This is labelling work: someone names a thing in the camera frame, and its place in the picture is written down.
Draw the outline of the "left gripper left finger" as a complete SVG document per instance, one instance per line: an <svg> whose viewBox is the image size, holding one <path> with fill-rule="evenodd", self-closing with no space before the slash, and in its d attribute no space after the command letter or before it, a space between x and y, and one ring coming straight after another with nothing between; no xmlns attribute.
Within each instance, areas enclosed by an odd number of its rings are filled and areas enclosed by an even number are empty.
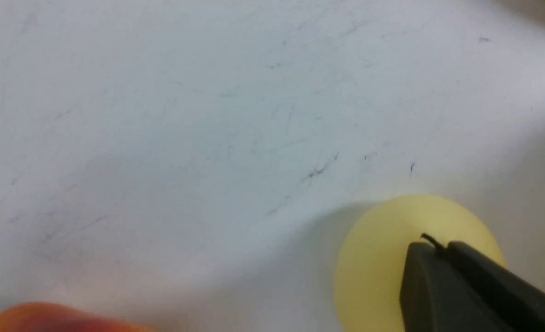
<svg viewBox="0 0 545 332"><path fill-rule="evenodd" d="M411 243L399 303L406 332L514 332L426 242Z"/></svg>

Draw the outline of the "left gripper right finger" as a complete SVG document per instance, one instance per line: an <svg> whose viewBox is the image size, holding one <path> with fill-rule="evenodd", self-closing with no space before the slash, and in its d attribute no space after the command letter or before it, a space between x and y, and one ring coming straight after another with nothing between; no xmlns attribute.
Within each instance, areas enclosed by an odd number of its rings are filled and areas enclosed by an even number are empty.
<svg viewBox="0 0 545 332"><path fill-rule="evenodd" d="M545 293L464 242L445 248L449 264L516 332L545 332Z"/></svg>

